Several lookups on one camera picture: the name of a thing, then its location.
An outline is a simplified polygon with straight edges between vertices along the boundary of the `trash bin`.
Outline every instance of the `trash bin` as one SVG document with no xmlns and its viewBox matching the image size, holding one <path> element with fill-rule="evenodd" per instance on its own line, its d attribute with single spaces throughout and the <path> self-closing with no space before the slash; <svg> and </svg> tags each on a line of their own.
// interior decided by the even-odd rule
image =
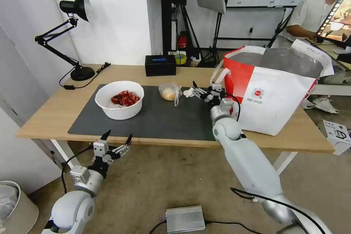
<svg viewBox="0 0 351 234">
<path fill-rule="evenodd" d="M 20 186 L 13 181 L 0 181 L 0 185 L 8 185 L 18 190 L 18 200 L 15 208 L 6 218 L 1 234 L 27 234 L 38 219 L 39 209 L 23 193 Z"/>
</svg>

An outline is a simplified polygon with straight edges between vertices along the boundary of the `fire extinguisher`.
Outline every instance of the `fire extinguisher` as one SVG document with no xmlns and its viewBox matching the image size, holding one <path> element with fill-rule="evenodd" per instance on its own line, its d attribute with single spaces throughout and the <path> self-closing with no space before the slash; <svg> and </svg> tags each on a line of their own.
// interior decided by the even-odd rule
<svg viewBox="0 0 351 234">
<path fill-rule="evenodd" d="M 181 32 L 178 37 L 178 49 L 186 48 L 186 34 L 185 32 Z"/>
</svg>

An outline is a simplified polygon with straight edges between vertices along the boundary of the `bread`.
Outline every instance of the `bread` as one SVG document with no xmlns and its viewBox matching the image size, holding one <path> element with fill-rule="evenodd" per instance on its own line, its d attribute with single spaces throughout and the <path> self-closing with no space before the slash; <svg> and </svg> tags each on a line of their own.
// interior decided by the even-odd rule
<svg viewBox="0 0 351 234">
<path fill-rule="evenodd" d="M 162 92 L 162 98 L 167 100 L 167 101 L 174 101 L 176 97 L 176 93 L 174 92 L 173 89 L 171 88 L 165 88 Z"/>
</svg>

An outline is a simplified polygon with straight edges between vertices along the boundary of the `lamp arm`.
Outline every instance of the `lamp arm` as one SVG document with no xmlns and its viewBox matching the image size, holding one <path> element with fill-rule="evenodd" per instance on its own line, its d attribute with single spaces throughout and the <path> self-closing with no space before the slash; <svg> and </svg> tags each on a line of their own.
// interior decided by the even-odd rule
<svg viewBox="0 0 351 234">
<path fill-rule="evenodd" d="M 57 38 L 58 36 L 70 31 L 71 29 L 75 28 L 77 26 L 77 18 L 70 18 L 68 19 L 66 22 L 58 25 L 57 27 L 53 28 L 52 30 L 49 30 L 48 32 L 36 36 L 35 37 L 35 42 L 38 43 L 39 45 L 45 47 L 47 50 L 51 51 L 52 53 L 54 53 L 55 55 L 59 56 L 60 58 L 62 58 L 64 61 L 68 62 L 69 64 L 71 64 L 72 66 L 76 67 L 76 68 L 82 68 L 82 66 L 79 64 L 78 61 L 73 60 L 72 58 L 66 56 L 65 54 L 62 54 L 61 52 L 59 52 L 57 49 L 53 48 L 52 46 L 50 46 L 48 44 L 48 42 L 50 40 L 53 40 L 54 38 Z M 60 27 L 63 27 L 64 25 L 70 23 L 72 26 L 63 30 L 62 32 L 59 32 L 57 34 L 50 34 L 51 32 L 59 29 Z"/>
</svg>

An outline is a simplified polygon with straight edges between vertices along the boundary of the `black desk mat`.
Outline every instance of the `black desk mat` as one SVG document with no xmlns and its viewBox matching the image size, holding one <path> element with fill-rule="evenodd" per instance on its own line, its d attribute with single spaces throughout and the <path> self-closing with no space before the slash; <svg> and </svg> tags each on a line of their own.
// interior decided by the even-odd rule
<svg viewBox="0 0 351 234">
<path fill-rule="evenodd" d="M 102 135 L 111 129 L 110 136 L 118 137 L 128 137 L 132 133 L 138 138 L 215 140 L 207 104 L 197 97 L 182 95 L 175 107 L 173 101 L 162 99 L 157 86 L 143 86 L 145 96 L 141 111 L 127 120 L 113 120 L 95 103 L 95 94 L 104 85 L 98 86 L 68 133 Z"/>
</svg>

